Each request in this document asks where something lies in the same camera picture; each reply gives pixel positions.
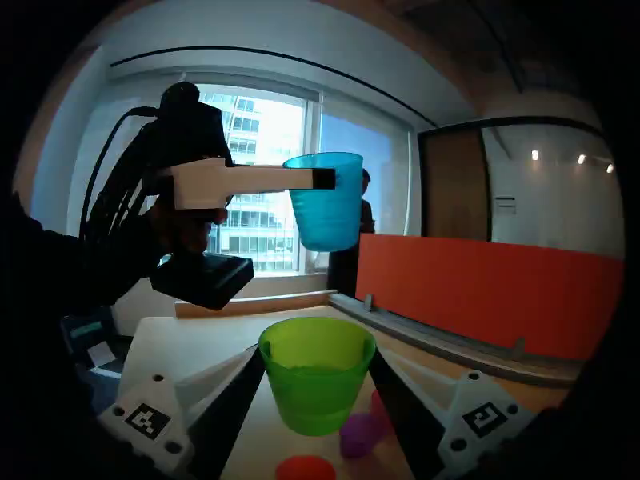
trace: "dark jacket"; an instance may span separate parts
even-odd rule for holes
[[[362,200],[360,213],[360,233],[374,234],[375,221],[371,213],[371,204]],[[355,297],[355,288],[358,282],[358,257],[360,254],[360,241],[347,250],[333,252],[329,255],[329,267],[327,269],[327,288],[336,289],[339,293]]]

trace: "hand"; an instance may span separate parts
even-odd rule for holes
[[[186,250],[201,254],[209,245],[211,223],[220,224],[226,220],[226,209],[215,209],[207,217],[199,217],[191,212],[179,212],[173,205],[159,198],[149,212],[152,227],[167,253]]]

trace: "plastic cup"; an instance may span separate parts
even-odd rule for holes
[[[258,348],[284,423],[319,436],[340,430],[348,419],[375,340],[336,318],[292,318],[263,331]]]
[[[360,235],[362,157],[344,152],[303,155],[286,168],[333,168],[335,190],[290,190],[300,241],[308,250],[351,248]]]

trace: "white wall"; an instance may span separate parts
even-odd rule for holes
[[[600,119],[592,105],[571,95],[548,90],[518,92],[496,90],[484,97],[482,118],[514,117],[519,115],[549,115],[578,120],[598,129]]]
[[[515,214],[493,204],[494,242],[624,258],[618,180],[596,159],[611,159],[603,140],[560,126],[505,126],[482,136],[492,197],[515,197]],[[532,150],[539,160],[531,159]],[[580,154],[587,155],[582,165]]]
[[[105,80],[102,49],[77,52],[54,80],[26,137],[14,188],[47,230],[66,232],[78,145]]]
[[[400,98],[436,122],[474,116],[471,105],[421,55],[385,32],[309,0],[165,0],[101,32],[108,62],[176,46],[244,46],[305,58],[352,74]],[[300,78],[379,105],[422,129],[428,125],[392,100],[312,66],[260,54],[177,52],[110,70],[123,76],[170,66],[249,68]]]

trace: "green plastic cup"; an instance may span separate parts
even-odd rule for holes
[[[374,336],[336,318],[292,318],[260,335],[258,347],[284,423],[302,435],[340,430],[374,356]]]

